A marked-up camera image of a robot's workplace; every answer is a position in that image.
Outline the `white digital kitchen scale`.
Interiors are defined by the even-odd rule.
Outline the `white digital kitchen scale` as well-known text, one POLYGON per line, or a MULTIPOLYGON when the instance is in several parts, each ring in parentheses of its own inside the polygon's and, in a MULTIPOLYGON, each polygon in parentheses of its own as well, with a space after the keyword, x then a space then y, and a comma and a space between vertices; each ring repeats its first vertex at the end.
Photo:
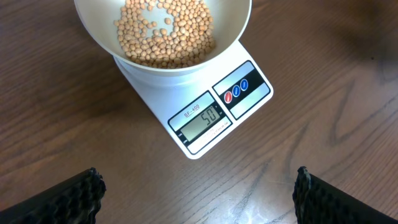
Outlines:
POLYGON ((267 103, 274 89, 240 42, 207 67, 179 77, 122 74, 189 159, 198 159, 267 103))

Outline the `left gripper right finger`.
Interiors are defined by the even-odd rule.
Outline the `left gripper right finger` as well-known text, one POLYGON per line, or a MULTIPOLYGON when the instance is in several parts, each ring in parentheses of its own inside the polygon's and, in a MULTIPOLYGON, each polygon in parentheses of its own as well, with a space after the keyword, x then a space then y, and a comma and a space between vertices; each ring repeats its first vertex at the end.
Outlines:
POLYGON ((397 220, 362 203, 302 166, 292 194, 298 224, 397 224, 397 220))

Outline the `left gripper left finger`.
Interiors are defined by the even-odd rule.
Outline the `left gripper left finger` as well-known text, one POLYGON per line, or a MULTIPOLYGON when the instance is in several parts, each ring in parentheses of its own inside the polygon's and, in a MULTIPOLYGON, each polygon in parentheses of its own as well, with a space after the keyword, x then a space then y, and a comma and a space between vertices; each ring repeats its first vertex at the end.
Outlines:
POLYGON ((103 176, 92 167, 1 211, 1 223, 95 224, 105 191, 103 176))

